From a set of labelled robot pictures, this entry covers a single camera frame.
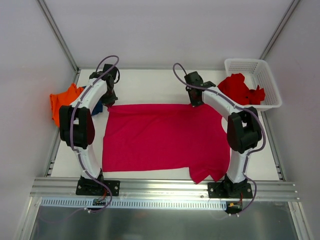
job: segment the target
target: white wall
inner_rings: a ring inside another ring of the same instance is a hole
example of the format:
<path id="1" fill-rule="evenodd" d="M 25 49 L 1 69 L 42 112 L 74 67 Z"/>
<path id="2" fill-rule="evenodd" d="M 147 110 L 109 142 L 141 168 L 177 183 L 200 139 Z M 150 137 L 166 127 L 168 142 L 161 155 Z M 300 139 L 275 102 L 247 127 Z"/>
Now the white wall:
<path id="1" fill-rule="evenodd" d="M 80 67 L 224 69 L 259 58 L 292 0 L 46 0 Z"/>
<path id="2" fill-rule="evenodd" d="M 0 239 L 13 239 L 55 125 L 49 94 L 74 73 L 35 0 L 0 6 Z"/>
<path id="3" fill-rule="evenodd" d="M 287 180 L 296 182 L 313 235 L 320 236 L 320 1 L 303 0 L 267 57 L 283 106 L 270 110 Z"/>

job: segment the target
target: red cloth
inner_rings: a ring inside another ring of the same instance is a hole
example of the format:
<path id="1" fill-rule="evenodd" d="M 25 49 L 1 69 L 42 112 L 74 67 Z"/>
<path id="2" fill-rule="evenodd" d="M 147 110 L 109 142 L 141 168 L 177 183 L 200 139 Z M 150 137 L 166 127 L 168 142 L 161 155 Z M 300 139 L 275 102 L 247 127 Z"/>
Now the red cloth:
<path id="1" fill-rule="evenodd" d="M 265 100 L 266 94 L 263 88 L 258 85 L 256 90 L 249 89 L 245 84 L 245 76 L 241 73 L 231 74 L 220 82 L 218 88 L 221 92 L 241 105 L 260 105 Z"/>
<path id="2" fill-rule="evenodd" d="M 228 170 L 230 147 L 222 116 L 203 104 L 118 105 L 108 109 L 102 170 L 150 171 L 189 167 L 195 183 L 218 181 Z"/>

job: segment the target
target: perforated metal strip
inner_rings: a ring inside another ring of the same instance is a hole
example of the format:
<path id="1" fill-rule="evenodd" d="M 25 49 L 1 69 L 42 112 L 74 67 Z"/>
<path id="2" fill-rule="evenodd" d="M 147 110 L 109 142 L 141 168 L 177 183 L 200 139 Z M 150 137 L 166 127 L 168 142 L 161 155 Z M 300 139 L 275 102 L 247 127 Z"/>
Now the perforated metal strip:
<path id="1" fill-rule="evenodd" d="M 101 208 L 94 205 L 94 198 L 43 197 L 41 206 L 67 208 Z M 189 210 L 225 210 L 226 201 L 187 201 L 152 199 L 113 199 L 108 208 L 120 209 L 189 209 Z"/>

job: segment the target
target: white laundry basket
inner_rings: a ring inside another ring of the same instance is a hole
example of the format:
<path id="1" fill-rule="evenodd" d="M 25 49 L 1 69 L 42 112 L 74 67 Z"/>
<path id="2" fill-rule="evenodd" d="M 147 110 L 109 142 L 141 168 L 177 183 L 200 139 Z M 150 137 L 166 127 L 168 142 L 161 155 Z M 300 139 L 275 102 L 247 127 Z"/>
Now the white laundry basket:
<path id="1" fill-rule="evenodd" d="M 224 61 L 224 66 L 228 77 L 231 74 L 241 73 L 244 75 L 244 83 L 249 89 L 257 89 L 258 85 L 264 89 L 265 98 L 261 105 L 246 106 L 253 106 L 258 111 L 266 111 L 282 105 L 279 90 L 266 61 L 250 58 L 228 58 Z"/>

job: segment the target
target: orange cloth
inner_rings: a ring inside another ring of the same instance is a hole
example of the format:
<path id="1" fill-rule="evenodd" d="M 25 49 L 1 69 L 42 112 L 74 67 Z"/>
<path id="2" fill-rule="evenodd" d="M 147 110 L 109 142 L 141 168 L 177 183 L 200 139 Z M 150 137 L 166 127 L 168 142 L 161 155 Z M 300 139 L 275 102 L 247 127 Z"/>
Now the orange cloth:
<path id="1" fill-rule="evenodd" d="M 61 106 L 69 106 L 84 90 L 83 87 L 78 87 L 74 83 L 68 88 L 67 91 L 60 94 L 50 94 L 50 104 L 52 111 L 52 119 L 55 125 L 60 127 L 59 123 L 59 109 Z"/>

